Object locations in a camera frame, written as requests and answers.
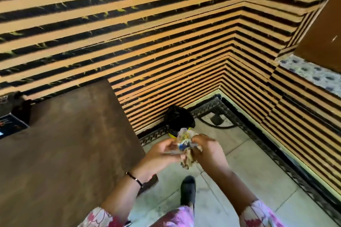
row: foot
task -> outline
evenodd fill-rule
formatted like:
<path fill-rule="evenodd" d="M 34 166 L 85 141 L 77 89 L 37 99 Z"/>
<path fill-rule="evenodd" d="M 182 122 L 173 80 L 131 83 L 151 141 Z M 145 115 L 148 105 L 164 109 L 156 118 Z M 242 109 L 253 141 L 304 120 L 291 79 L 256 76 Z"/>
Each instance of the foot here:
<path fill-rule="evenodd" d="M 194 210 L 195 204 L 195 178 L 187 176 L 181 183 L 180 205 L 191 207 Z"/>

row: black bracelet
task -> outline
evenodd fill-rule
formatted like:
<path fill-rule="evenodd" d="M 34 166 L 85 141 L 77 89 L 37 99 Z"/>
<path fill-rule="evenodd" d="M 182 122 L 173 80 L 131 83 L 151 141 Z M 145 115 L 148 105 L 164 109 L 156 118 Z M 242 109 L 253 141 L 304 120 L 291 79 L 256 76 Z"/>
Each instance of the black bracelet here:
<path fill-rule="evenodd" d="M 141 181 L 139 181 L 137 178 L 135 178 L 133 175 L 131 175 L 128 171 L 126 172 L 126 174 L 131 177 L 133 180 L 135 180 L 137 183 L 140 184 L 140 186 L 142 187 L 143 184 L 141 183 Z"/>

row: person's right hand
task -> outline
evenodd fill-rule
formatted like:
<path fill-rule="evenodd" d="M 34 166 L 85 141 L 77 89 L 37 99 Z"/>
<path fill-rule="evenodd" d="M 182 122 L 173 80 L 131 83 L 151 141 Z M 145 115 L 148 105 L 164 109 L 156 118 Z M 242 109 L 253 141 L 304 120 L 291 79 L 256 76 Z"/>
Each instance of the person's right hand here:
<path fill-rule="evenodd" d="M 222 171 L 230 171 L 226 160 L 223 148 L 218 141 L 208 137 L 205 134 L 199 134 L 192 137 L 192 142 L 197 143 L 202 147 L 202 152 L 196 147 L 193 147 L 193 157 L 211 177 L 215 177 Z"/>

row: plastic wrapper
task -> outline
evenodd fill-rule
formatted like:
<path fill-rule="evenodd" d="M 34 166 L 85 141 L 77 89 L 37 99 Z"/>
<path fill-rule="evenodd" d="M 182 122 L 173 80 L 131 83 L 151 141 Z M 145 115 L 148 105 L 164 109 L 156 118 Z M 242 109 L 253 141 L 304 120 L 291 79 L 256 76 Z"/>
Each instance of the plastic wrapper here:
<path fill-rule="evenodd" d="M 198 147 L 198 149 L 202 151 L 200 146 L 192 143 L 192 137 L 194 137 L 195 135 L 196 133 L 194 131 L 188 130 L 187 128 L 182 128 L 180 129 L 177 136 L 178 148 L 180 151 L 185 151 L 186 155 L 186 158 L 181 162 L 181 166 L 186 169 L 189 169 L 194 163 L 191 149 L 193 147 Z"/>

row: wooden table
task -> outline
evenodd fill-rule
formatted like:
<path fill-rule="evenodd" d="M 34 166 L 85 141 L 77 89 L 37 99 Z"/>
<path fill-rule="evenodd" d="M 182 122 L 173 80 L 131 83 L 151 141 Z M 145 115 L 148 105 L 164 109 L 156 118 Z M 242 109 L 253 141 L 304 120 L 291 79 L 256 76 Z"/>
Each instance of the wooden table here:
<path fill-rule="evenodd" d="M 34 105 L 30 126 L 0 140 L 2 227 L 77 226 L 145 155 L 107 80 Z"/>

